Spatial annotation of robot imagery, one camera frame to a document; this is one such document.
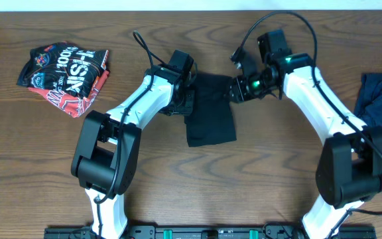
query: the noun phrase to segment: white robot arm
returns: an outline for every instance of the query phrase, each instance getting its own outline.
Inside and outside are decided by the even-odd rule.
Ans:
[[[318,89],[314,87],[311,74],[312,67],[305,66],[294,69],[293,73],[286,74],[284,80],[284,94],[290,98],[308,118],[312,127],[316,130],[322,144],[327,138],[333,137],[335,133],[348,135],[355,133],[343,119],[331,108],[331,106],[320,95]],[[331,91],[322,78],[319,69],[315,70],[316,79],[319,86],[327,94],[329,99],[345,113],[348,119],[356,125],[359,130],[363,130],[366,124],[354,116]],[[322,239],[329,235],[331,229],[340,221],[346,210],[358,208],[363,204],[362,201],[347,203],[339,209],[335,209],[325,200],[318,196],[312,209],[303,217],[302,223],[306,233],[311,239]]]
[[[125,231],[127,217],[124,211],[123,193],[135,174],[141,130],[156,113],[166,115],[189,115],[194,103],[194,91],[185,89],[191,83],[190,69],[193,59],[186,53],[176,50],[168,64],[154,66],[154,79],[151,82],[151,69],[146,71],[141,86],[122,104],[106,114],[92,111],[84,121],[81,136],[72,162],[72,174],[79,178],[86,189],[94,216],[92,231],[103,238],[118,239]],[[149,90],[138,98],[146,89]],[[116,179],[114,192],[108,192],[114,178],[117,150],[112,153],[99,148],[96,141],[118,143],[117,132],[123,114],[123,137],[121,138],[121,172]],[[110,197],[97,205],[95,198]]]
[[[149,86],[150,79],[151,76],[145,76],[141,86],[133,92],[131,96],[129,96],[122,104],[107,112],[107,114],[110,115],[111,120],[120,121],[124,109],[147,87],[151,87],[150,91],[129,110],[128,115],[125,117],[124,124],[133,123],[136,127],[144,129],[157,112],[169,105],[174,92],[174,86],[169,83],[167,79],[159,76],[155,76],[153,85]],[[109,138],[108,142],[117,144],[117,139]],[[127,143],[128,142],[125,140],[122,142],[122,145]],[[104,227],[102,228],[101,236],[107,239],[118,239],[127,225],[123,194],[116,195],[114,199],[107,199],[105,202],[101,203],[101,220],[98,220],[97,204],[94,202],[94,198],[99,197],[102,199],[105,194],[95,189],[86,189],[86,193],[91,200],[92,213],[94,216],[92,230],[97,234],[99,225],[103,224]]]

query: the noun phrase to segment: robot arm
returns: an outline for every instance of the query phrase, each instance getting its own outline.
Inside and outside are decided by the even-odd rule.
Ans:
[[[381,160],[320,94],[312,78],[312,59],[307,54],[292,54],[282,30],[260,36],[258,43],[266,68],[258,73],[248,53],[238,48],[231,59],[243,75],[232,84],[229,97],[241,103],[279,90],[280,99],[285,94],[308,118],[324,148],[316,171],[320,195],[302,224],[307,237],[327,238],[338,233],[347,210],[360,207],[382,191]],[[382,151],[382,128],[367,128],[341,103],[317,68],[315,76],[332,103]],[[352,161],[352,152],[358,153],[361,160]]]
[[[90,112],[82,127],[74,160],[72,174],[79,178],[81,187],[90,197],[94,223],[92,231],[106,239],[120,238],[127,226],[124,211],[123,194],[135,174],[141,131],[155,116],[161,112],[166,115],[189,115],[192,112],[194,91],[186,87],[191,82],[190,69],[193,59],[176,50],[168,64],[154,66],[155,75],[151,83],[150,69],[146,71],[143,83],[122,104],[109,110],[106,114]],[[125,116],[123,125],[119,125],[125,108],[148,87],[151,89],[137,101]],[[97,146],[97,142],[117,144],[117,132],[123,128],[121,139],[121,156],[119,176],[114,192],[100,204],[99,213],[94,199],[102,199],[114,177],[117,150],[110,152]]]
[[[121,115],[124,112],[124,109],[139,95],[145,88],[151,87],[150,91],[147,92],[133,107],[129,110],[127,117],[125,118],[124,124],[132,123],[140,129],[148,124],[148,122],[154,117],[154,115],[162,110],[164,107],[169,105],[172,95],[174,92],[174,86],[168,82],[167,79],[160,76],[155,76],[153,85],[149,86],[151,76],[145,76],[141,86],[132,93],[132,95],[127,98],[122,104],[113,108],[107,112],[110,120],[120,121]],[[117,139],[108,138],[108,142],[117,144]],[[125,155],[122,155],[121,159],[126,159],[128,155],[126,154],[128,148],[127,136],[123,138],[122,153],[125,152]],[[104,193],[97,191],[96,189],[89,188],[86,189],[88,194],[92,214],[94,216],[94,223],[92,224],[92,231],[98,232],[98,227],[100,224],[104,225],[101,231],[101,236],[103,238],[119,238],[122,235],[125,227],[127,225],[127,217],[124,210],[124,196],[115,195],[113,199],[107,199],[100,205],[100,219],[98,220],[97,213],[97,204],[94,202],[94,198],[99,197],[103,198]]]

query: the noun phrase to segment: green connector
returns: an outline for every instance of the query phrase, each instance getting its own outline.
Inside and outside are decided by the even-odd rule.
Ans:
[[[259,239],[259,231],[250,230],[250,239]]]
[[[164,230],[163,239],[172,239],[172,230]]]

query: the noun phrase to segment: wooden table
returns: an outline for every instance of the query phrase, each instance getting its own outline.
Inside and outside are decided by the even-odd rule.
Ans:
[[[70,164],[84,117],[73,119],[38,94],[16,86],[29,50],[68,40],[109,49],[110,77],[92,109],[105,112],[128,97],[149,67],[137,29],[168,60],[178,48],[199,69],[240,74],[229,60],[248,28],[267,12],[0,13],[0,238],[42,238],[47,226],[93,220],[90,201]],[[382,72],[382,11],[304,11],[319,43],[318,66],[353,109],[362,72]],[[282,28],[294,52],[312,54],[295,18],[261,24],[247,41]],[[322,149],[316,132],[289,99],[232,105],[237,141],[189,148],[184,119],[157,115],[145,128],[137,173],[126,194],[130,219],[163,224],[295,222],[318,195],[314,172]],[[363,206],[381,210],[382,194]],[[355,214],[382,238],[382,217]]]

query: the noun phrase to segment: white wall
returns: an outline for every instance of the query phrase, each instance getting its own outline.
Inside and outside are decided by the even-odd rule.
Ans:
[[[0,11],[226,11],[382,9],[382,0],[0,0]]]

